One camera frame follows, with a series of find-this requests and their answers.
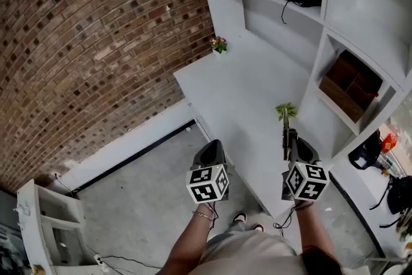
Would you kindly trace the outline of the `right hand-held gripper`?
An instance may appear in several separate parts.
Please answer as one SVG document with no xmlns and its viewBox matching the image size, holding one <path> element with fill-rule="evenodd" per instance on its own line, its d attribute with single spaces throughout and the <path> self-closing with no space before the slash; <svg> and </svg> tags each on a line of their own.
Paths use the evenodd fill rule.
<svg viewBox="0 0 412 275">
<path fill-rule="evenodd" d="M 317 151 L 289 127 L 288 110 L 283 108 L 283 158 L 288 170 L 282 173 L 282 200 L 316 201 L 330 183 Z"/>
</svg>

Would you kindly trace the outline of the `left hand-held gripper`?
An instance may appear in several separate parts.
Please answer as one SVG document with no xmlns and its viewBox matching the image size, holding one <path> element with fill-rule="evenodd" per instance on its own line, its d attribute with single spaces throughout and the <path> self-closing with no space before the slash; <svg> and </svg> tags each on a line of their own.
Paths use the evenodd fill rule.
<svg viewBox="0 0 412 275">
<path fill-rule="evenodd" d="M 227 162 L 220 140 L 212 140 L 196 153 L 186 174 L 186 188 L 196 204 L 229 198 Z"/>
</svg>

